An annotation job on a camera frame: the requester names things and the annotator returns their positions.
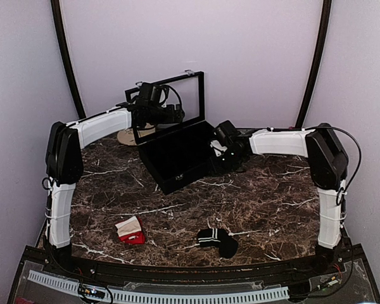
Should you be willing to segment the black compartment display box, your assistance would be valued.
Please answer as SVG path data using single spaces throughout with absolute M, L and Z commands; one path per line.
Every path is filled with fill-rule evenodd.
M 138 94 L 142 83 L 126 90 L 126 100 Z M 170 194 L 209 174 L 213 126 L 205 120 L 205 74 L 190 71 L 148 83 L 172 86 L 185 112 L 183 122 L 157 125 L 148 136 L 138 138 L 134 130 L 140 159 L 162 192 Z M 178 103 L 173 92 L 167 102 Z

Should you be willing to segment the black white-striped sock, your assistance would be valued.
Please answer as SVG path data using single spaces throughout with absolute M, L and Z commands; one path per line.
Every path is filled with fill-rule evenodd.
M 225 229 L 202 229 L 197 233 L 197 242 L 202 248 L 217 248 L 220 257 L 226 259 L 232 258 L 238 251 L 238 242 Z

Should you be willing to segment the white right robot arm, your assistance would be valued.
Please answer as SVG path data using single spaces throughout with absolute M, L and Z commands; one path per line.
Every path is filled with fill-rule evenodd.
M 241 168 L 250 155 L 292 155 L 304 157 L 317 187 L 320 203 L 319 246 L 333 249 L 341 239 L 346 214 L 344 192 L 348 155 L 337 137 L 338 130 L 328 123 L 302 129 L 266 128 L 241 133 L 230 121 L 213 131 L 209 159 L 212 174 Z

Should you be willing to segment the red and white sock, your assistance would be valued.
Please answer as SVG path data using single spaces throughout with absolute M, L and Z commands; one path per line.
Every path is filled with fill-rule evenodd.
M 144 244 L 146 237 L 141 220 L 133 216 L 128 220 L 115 224 L 118 238 L 125 244 Z

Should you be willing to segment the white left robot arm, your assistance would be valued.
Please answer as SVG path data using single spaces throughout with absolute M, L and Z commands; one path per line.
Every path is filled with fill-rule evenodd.
M 148 125 L 178 124 L 185 112 L 182 101 L 167 102 L 168 84 L 142 83 L 139 92 L 111 109 L 70 123 L 52 125 L 46 151 L 46 177 L 42 186 L 48 191 L 46 240 L 54 249 L 70 245 L 70 214 L 73 192 L 82 177 L 82 150 L 91 143 L 117 131 L 143 130 Z

